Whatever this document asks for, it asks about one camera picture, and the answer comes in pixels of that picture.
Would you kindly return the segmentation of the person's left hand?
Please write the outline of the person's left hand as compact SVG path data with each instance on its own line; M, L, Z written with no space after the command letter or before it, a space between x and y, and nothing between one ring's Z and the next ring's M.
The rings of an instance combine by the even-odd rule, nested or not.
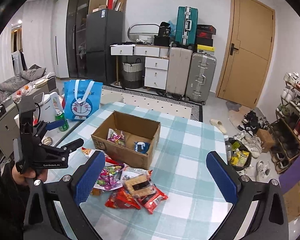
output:
M16 165L12 169L12 178L15 183L18 185L28 186L27 179L39 179L43 182L46 182L48 175L48 170L41 170L40 174L36 175L35 171L31 168L28 168L23 174L17 171Z

